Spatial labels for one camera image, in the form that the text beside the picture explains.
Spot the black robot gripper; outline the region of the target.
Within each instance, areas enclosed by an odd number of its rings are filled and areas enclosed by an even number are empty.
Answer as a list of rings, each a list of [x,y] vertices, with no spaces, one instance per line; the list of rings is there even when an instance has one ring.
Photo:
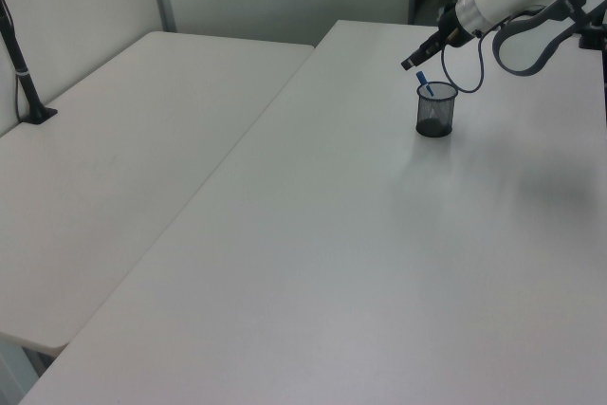
[[[419,49],[401,62],[401,66],[405,70],[410,70],[427,62],[440,48],[445,46],[461,47],[475,38],[474,34],[470,34],[460,24],[454,4],[451,4],[448,9],[444,9],[438,20],[437,32],[437,40],[429,38]]]

